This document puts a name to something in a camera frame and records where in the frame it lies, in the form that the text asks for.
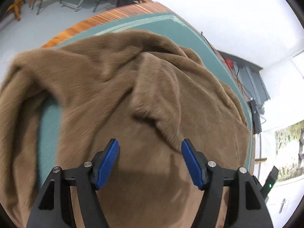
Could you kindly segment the black power strip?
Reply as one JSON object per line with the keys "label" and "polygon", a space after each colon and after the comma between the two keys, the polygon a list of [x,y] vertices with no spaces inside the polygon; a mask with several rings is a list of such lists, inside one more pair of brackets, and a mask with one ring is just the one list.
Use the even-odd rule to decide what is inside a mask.
{"label": "black power strip", "polygon": [[261,127],[260,115],[258,113],[256,102],[254,99],[251,98],[248,104],[250,106],[252,119],[253,119],[253,133],[260,134],[262,132],[262,127]]}

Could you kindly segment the brown fleece garment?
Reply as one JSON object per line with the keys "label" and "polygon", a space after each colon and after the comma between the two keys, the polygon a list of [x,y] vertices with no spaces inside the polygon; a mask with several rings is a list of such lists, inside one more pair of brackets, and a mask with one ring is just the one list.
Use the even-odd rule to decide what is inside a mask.
{"label": "brown fleece garment", "polygon": [[182,158],[184,139],[224,168],[247,158],[239,98],[192,49],[126,30],[26,51],[1,87],[1,205],[17,227],[38,193],[38,128],[49,96],[62,109],[58,166],[77,167],[111,138],[119,142],[97,193],[110,227],[190,227],[202,192]]}

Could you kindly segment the landscape scroll painting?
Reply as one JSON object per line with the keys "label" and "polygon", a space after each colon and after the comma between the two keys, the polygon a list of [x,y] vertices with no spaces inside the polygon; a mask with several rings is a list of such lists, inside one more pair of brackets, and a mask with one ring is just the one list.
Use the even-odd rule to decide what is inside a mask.
{"label": "landscape scroll painting", "polygon": [[278,182],[303,175],[303,120],[275,132]]}

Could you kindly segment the wooden stick by wall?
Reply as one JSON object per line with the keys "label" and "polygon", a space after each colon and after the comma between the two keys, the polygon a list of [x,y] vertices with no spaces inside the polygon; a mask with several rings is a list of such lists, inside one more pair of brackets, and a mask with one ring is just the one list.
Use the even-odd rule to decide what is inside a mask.
{"label": "wooden stick by wall", "polygon": [[261,164],[263,162],[266,162],[267,158],[256,158],[255,159],[255,164]]}

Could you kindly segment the green table mat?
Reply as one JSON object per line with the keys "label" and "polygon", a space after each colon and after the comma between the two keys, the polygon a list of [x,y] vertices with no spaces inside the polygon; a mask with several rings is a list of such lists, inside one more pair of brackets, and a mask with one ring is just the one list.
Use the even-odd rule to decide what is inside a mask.
{"label": "green table mat", "polygon": [[[229,85],[239,98],[244,110],[249,131],[253,131],[252,112],[242,95],[237,82],[227,70],[224,63],[220,62],[219,56],[212,49],[207,39],[200,35],[186,21],[171,12],[158,12],[146,15],[134,15],[113,22],[96,25],[83,32],[77,33],[68,39],[58,43],[57,46],[75,42],[89,36],[102,35],[108,32],[119,32],[127,29],[148,30],[162,36],[166,36],[178,45],[193,49],[202,59],[206,68],[211,71],[220,81]],[[55,165],[55,151],[58,144],[60,129],[61,109],[54,98],[47,98],[42,104],[42,113],[39,125],[38,140],[38,187],[42,187],[50,170]]]}

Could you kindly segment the red ball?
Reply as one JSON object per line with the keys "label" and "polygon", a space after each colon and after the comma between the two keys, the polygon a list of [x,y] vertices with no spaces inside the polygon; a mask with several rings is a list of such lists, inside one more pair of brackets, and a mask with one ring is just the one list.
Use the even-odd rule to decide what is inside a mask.
{"label": "red ball", "polygon": [[224,61],[226,62],[227,66],[230,68],[230,69],[233,69],[234,68],[234,64],[233,64],[233,61],[231,59],[224,59]]}

